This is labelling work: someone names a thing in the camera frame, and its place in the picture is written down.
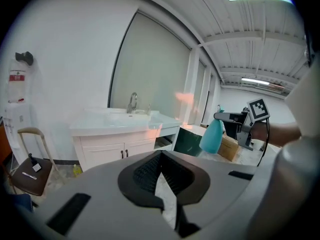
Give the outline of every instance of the white wall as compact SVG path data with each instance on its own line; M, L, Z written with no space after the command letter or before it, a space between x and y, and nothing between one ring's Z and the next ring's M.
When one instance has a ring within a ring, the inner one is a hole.
M117 52L138 9L134 0L33 0L0 55L0 115L15 52L35 58L26 100L52 157L77 160L69 125L86 107L106 107Z
M222 88L219 97L219 104L225 112L240 113L247 102L263 98L270 113L270 123L291 123L295 118L283 100L256 94L248 91L230 90Z

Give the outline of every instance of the person's hand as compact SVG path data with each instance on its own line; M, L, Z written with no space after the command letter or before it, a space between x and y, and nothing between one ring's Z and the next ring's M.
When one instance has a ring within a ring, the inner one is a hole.
M278 147L283 147L285 144L295 141L301 136L301 132L296 123L270 123L269 127L269 143ZM264 122L256 122L250 132L252 139L263 142L267 140L267 126Z
M267 140L267 126L264 122L256 122L251 128L252 139L254 140Z

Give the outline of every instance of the floor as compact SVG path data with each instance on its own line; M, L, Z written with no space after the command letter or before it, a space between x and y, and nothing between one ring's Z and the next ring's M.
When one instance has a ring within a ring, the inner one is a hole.
M259 150L254 149L253 151L250 151L250 150L241 148L233 162L236 164L256 166L260 161L261 155L262 155L262 152ZM199 155L199 158L231 163L230 161L223 158L219 154L210 154L204 151ZM10 169L10 164L11 162L7 164L8 170ZM14 160L12 164L12 168L15 168L17 166L18 166L18 163L17 161ZM61 174L66 178L67 182L72 181L72 178L75 177L73 172L73 168L74 168L73 165L57 165L57 167L61 172ZM55 170L52 170L52 174L50 176L50 179L48 180L44 194L42 196L32 195L31 198L35 203L41 204L43 200L46 199L46 196L50 195L50 193L55 192L62 186L63 186L63 182L59 177L58 173ZM10 194L14 193L12 187L9 185L8 180L4 182L4 187L8 193ZM16 191L18 194L22 194L22 191L20 191L17 188L16 188ZM164 211L162 213L162 216L168 222L169 226L174 229L175 222L176 222L176 213L177 213L177 198L172 192L172 190L170 189L167 181L165 180L162 174L158 178L155 195L163 199Z

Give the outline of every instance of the door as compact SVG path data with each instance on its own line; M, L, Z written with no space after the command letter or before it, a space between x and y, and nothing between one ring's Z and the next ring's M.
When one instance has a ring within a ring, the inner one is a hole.
M88 168L124 158L125 144L82 147Z
M126 142L124 144L124 156L130 157L137 154L153 151L155 148L155 138Z

